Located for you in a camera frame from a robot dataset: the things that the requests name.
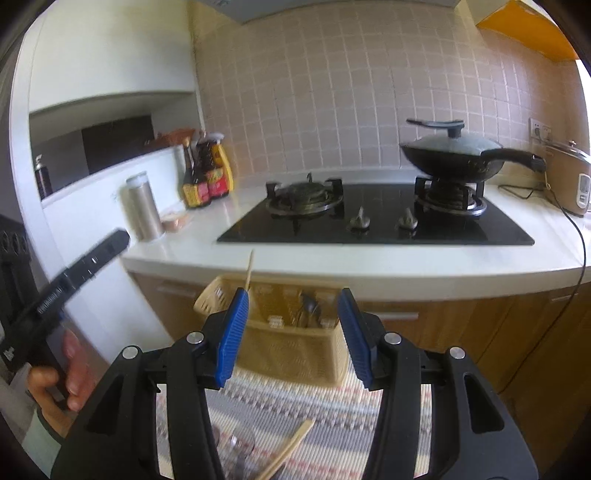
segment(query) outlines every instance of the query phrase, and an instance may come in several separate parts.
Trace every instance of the tiled backsplash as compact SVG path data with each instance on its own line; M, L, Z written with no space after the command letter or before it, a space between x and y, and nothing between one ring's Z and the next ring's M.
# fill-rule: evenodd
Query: tiled backsplash
M238 25L193 5L206 126L226 134L237 175L404 168L399 143L433 131L407 118L464 119L504 146L532 148L528 119L589 146L574 62L557 64L456 9L400 1L298 8ZM507 166L514 174L527 174Z

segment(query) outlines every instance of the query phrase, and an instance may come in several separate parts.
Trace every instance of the white countertop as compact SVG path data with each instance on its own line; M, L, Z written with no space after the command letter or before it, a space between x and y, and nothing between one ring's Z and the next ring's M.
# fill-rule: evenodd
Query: white countertop
M485 189L485 197L535 239L533 246L216 243L218 236L264 197L264 187L237 189L190 213L192 222L182 231L134 245L123 257L124 266L135 273L207 284L221 273L244 271L254 248L254 273L337 281L366 300L533 293L573 286L580 275L583 248L579 235L541 196L521 200L496 186ZM574 219L589 245L591 218ZM591 269L584 281L591 281Z

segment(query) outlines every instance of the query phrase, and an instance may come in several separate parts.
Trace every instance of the sauce bottle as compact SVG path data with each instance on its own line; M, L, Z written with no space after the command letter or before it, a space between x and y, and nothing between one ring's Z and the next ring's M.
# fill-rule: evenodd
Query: sauce bottle
M207 182L199 183L194 175L195 161L191 152L191 139L183 140L183 151L185 160L185 173L183 176L183 197L187 208L195 209L205 207L211 203Z
M49 171L47 167L41 162L41 156L35 158L35 180L37 181L37 188L39 189L39 196L41 200L49 197L53 193L51 181L49 180Z
M213 159L213 143L211 141L205 141L199 143L198 146L199 161L207 177L209 197L212 200L225 197L229 193L228 180L224 175L223 168L218 166Z

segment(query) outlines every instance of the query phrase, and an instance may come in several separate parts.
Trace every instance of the wooden skewer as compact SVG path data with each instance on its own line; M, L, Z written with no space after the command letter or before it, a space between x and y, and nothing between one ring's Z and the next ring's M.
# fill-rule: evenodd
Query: wooden skewer
M251 250L251 256L248 258L248 269L246 270L246 284L244 285L244 290L248 291L248 288L251 286L251 274L252 274L252 262L255 258L255 250Z
M294 433L294 436L290 438L289 442L285 448L275 457L275 459L265 468L256 478L255 480L269 480L277 470L285 463L285 461L290 457L290 455L295 451L296 448L299 447L300 443L310 429L314 426L314 420L304 420L300 425L300 428Z

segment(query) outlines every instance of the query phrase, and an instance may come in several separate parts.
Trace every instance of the grey sleeve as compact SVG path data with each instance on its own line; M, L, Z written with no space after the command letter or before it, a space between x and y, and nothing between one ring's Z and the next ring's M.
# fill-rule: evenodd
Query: grey sleeve
M46 429L44 426L46 422L44 419L40 419L40 415L39 410L33 415L31 425L22 441L22 447L39 469L49 477L61 444L58 441L57 434L53 430L50 433Z

